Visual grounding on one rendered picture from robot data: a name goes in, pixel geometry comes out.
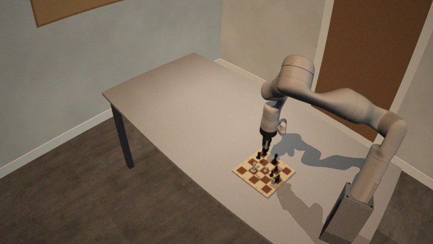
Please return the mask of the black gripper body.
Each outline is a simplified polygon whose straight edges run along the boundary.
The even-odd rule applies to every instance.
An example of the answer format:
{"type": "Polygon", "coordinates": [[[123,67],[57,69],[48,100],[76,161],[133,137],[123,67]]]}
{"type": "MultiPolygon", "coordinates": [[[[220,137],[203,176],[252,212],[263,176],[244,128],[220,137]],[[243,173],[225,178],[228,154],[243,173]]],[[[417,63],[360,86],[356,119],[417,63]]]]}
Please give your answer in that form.
{"type": "Polygon", "coordinates": [[[270,138],[273,138],[273,137],[275,137],[277,135],[277,131],[275,131],[275,132],[266,132],[266,131],[264,131],[264,130],[261,129],[261,126],[260,126],[260,129],[259,129],[259,132],[260,132],[260,134],[262,136],[264,136],[264,144],[266,143],[266,140],[268,140],[268,144],[269,144],[270,138]]]}

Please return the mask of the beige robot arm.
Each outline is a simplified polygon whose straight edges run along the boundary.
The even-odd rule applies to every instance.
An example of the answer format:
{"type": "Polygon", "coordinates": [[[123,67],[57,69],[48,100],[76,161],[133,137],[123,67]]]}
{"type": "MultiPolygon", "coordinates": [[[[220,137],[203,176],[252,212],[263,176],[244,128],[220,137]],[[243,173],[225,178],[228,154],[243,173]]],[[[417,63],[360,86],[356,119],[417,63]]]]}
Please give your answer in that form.
{"type": "Polygon", "coordinates": [[[289,55],[274,80],[263,83],[264,104],[261,129],[286,134],[286,119],[279,120],[288,96],[317,106],[354,124],[366,124],[376,130],[384,140],[373,144],[350,189],[351,195],[366,204],[372,198],[394,155],[407,133],[407,122],[395,113],[371,103],[366,97],[349,88],[315,93],[311,87],[315,67],[301,55],[289,55]],[[274,98],[272,98],[274,97],[274,98]]]}

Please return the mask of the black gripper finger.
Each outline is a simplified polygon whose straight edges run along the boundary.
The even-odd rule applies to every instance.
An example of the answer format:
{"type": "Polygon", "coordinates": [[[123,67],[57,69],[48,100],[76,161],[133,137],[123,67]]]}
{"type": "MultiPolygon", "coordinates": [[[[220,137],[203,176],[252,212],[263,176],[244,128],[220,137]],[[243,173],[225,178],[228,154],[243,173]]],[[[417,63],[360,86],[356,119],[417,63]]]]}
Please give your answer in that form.
{"type": "Polygon", "coordinates": [[[272,138],[270,138],[270,142],[269,142],[269,144],[268,144],[268,140],[266,140],[266,143],[264,144],[264,137],[263,137],[263,139],[262,139],[262,151],[264,151],[264,152],[262,152],[262,155],[266,155],[267,154],[267,152],[268,152],[268,150],[269,150],[269,147],[270,147],[270,143],[271,143],[271,141],[272,141],[272,138]]]}

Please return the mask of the brown and cream chessboard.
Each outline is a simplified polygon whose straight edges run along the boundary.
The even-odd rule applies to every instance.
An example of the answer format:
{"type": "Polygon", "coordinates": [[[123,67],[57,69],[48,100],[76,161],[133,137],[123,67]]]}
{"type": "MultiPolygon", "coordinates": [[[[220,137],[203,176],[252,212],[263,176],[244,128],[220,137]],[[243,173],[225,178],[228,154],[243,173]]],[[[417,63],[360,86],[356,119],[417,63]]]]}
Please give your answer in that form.
{"type": "Polygon", "coordinates": [[[294,173],[295,170],[286,165],[284,162],[277,158],[277,164],[272,164],[275,156],[267,152],[266,156],[262,155],[262,148],[258,150],[251,157],[246,159],[244,162],[239,164],[236,168],[232,170],[238,177],[247,182],[255,190],[261,193],[263,196],[268,198],[272,195],[285,181],[287,181],[294,173]],[[256,159],[257,153],[260,152],[260,159],[256,159]],[[256,172],[252,173],[253,162],[256,161],[256,172]],[[264,172],[265,167],[267,172],[264,172]],[[274,172],[275,167],[278,166],[278,171],[274,172]],[[270,177],[273,171],[273,177],[270,177]],[[276,179],[277,175],[280,175],[279,182],[275,182],[274,186],[270,186],[271,179],[276,179]]]}

